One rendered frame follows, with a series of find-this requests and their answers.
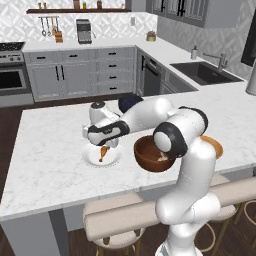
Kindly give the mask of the orange wooden plate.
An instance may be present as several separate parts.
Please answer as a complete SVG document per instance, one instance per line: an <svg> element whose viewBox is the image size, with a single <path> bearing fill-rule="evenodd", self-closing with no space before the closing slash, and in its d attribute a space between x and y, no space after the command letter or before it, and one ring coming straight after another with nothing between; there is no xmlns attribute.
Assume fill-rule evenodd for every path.
<svg viewBox="0 0 256 256"><path fill-rule="evenodd" d="M202 135L200 137L202 147L200 149L200 156L205 158L208 155L215 154L215 158L219 159L223 155L222 145L212 137Z"/></svg>

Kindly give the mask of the beige stool with backrest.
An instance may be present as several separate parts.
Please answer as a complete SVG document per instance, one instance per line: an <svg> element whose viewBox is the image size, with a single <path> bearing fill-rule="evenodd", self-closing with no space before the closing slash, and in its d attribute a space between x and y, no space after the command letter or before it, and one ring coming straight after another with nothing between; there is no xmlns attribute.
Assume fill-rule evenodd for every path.
<svg viewBox="0 0 256 256"><path fill-rule="evenodd" d="M256 199L256 177L231 182L223 175L217 174L212 179L211 191L217 195L221 202L220 213L211 219L211 222L221 222L222 226L219 233L215 234L212 226L206 223L212 233L213 240L208 248L201 249L200 252L210 252L210 256L216 256L229 220L233 216L239 215L248 201Z"/></svg>
<svg viewBox="0 0 256 256"><path fill-rule="evenodd" d="M147 227L159 220L155 202L144 202L136 193L89 202L84 206L83 224L87 239L96 245L95 256L122 251L140 256L141 239Z"/></svg>

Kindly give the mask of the brown bowl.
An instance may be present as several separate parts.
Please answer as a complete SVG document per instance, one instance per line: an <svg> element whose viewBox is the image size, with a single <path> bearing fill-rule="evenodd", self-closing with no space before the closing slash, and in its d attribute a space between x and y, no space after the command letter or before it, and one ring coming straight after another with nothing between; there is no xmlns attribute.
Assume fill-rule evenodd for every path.
<svg viewBox="0 0 256 256"><path fill-rule="evenodd" d="M143 136L134 144L134 156L140 167L149 172L164 172L173 164L155 145L153 136Z"/></svg>

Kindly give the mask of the black framed window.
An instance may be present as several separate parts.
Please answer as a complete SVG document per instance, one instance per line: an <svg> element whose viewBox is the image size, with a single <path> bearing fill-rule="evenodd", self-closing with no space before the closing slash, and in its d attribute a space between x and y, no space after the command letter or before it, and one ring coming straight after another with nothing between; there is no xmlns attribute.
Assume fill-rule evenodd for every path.
<svg viewBox="0 0 256 256"><path fill-rule="evenodd" d="M252 18L247 40L243 50L241 62L253 66L256 59L256 9Z"/></svg>

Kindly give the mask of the pale grey cylinder jar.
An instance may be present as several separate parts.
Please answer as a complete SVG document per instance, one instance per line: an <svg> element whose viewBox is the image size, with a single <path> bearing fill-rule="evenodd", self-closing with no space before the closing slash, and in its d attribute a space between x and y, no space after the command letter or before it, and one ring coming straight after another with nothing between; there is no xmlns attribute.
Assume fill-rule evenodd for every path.
<svg viewBox="0 0 256 256"><path fill-rule="evenodd" d="M250 95L256 96L256 59L254 61L251 77L247 84L246 92Z"/></svg>

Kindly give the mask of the chicken drumstick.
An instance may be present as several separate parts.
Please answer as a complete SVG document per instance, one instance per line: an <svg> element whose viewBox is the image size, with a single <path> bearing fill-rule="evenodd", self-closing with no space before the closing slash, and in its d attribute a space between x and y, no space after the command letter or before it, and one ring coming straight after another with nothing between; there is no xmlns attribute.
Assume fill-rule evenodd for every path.
<svg viewBox="0 0 256 256"><path fill-rule="evenodd" d="M99 158L99 162L103 161L104 156L106 155L107 151L109 150L108 146L102 146L100 149L100 158Z"/></svg>

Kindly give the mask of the grey cupboards under sink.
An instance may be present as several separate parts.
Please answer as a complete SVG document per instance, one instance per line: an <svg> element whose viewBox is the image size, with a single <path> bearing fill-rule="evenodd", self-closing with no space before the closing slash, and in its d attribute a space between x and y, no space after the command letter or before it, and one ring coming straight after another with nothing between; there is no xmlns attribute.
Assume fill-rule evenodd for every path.
<svg viewBox="0 0 256 256"><path fill-rule="evenodd" d="M161 94L177 94L196 91L192 85L178 77L168 69L164 69L161 75Z"/></svg>

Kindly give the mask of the dark wooden wall shelf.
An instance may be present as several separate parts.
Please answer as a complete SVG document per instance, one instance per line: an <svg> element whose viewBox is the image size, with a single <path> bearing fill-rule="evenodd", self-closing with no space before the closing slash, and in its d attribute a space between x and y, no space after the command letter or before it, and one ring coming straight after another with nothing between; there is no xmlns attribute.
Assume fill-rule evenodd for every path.
<svg viewBox="0 0 256 256"><path fill-rule="evenodd" d="M90 8L90 9L28 9L26 14L49 14L49 13L127 13L130 9L120 8Z"/></svg>

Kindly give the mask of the dark sink basin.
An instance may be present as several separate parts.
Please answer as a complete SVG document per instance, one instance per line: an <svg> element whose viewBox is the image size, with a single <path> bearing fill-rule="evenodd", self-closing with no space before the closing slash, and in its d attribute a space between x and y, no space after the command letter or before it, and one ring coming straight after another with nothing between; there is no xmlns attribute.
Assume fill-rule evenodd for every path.
<svg viewBox="0 0 256 256"><path fill-rule="evenodd" d="M242 82L242 79L235 77L207 62L176 63L172 67L195 81L201 86L213 84L225 84Z"/></svg>

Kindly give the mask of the grey kitchen island base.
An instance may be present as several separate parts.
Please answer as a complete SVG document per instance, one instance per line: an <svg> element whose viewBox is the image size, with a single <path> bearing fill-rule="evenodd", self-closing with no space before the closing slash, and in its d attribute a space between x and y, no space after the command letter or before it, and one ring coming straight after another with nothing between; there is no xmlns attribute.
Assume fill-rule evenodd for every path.
<svg viewBox="0 0 256 256"><path fill-rule="evenodd" d="M7 220L1 226L15 256L70 256L62 209Z"/></svg>

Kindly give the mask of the rail with hanging tools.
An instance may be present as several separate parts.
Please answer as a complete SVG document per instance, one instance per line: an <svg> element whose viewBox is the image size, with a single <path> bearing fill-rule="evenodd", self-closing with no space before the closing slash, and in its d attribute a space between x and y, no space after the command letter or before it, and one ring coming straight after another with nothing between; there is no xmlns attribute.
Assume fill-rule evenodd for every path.
<svg viewBox="0 0 256 256"><path fill-rule="evenodd" d="M55 36L59 31L59 17L58 16L40 16L41 33L43 37Z"/></svg>

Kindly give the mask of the grey base cupboard run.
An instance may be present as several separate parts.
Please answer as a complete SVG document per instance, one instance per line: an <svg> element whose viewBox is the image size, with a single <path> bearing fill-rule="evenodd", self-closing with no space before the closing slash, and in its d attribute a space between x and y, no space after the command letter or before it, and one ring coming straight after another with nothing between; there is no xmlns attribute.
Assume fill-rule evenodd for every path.
<svg viewBox="0 0 256 256"><path fill-rule="evenodd" d="M128 93L133 47L25 52L36 101Z"/></svg>

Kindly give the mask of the steel oven with hob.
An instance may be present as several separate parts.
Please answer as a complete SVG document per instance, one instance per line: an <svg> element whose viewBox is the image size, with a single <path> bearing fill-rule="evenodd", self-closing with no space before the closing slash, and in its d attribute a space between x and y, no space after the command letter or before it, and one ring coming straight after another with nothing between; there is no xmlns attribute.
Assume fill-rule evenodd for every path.
<svg viewBox="0 0 256 256"><path fill-rule="evenodd" d="M22 48L24 42L0 43L0 108L34 103Z"/></svg>

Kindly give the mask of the steel tap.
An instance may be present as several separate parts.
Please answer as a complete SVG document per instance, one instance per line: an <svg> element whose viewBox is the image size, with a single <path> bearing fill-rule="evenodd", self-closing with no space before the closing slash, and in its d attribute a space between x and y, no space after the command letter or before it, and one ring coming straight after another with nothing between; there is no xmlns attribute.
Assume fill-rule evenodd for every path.
<svg viewBox="0 0 256 256"><path fill-rule="evenodd" d="M219 60L219 64L218 64L218 71L219 72L221 72L223 69L225 69L227 67L228 60L226 59L225 54L221 54L220 56L215 56L215 55L204 53L204 56L216 58L216 59Z"/></svg>

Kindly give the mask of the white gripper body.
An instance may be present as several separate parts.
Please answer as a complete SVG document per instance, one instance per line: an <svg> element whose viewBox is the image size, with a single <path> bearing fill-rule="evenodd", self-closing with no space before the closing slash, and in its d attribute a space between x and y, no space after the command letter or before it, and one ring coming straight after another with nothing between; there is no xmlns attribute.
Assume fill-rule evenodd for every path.
<svg viewBox="0 0 256 256"><path fill-rule="evenodd" d="M115 138L115 139L111 139L111 140L108 140L106 142L101 142L99 143L99 146L107 146L109 148L116 148L119 144L119 139L118 138Z"/></svg>

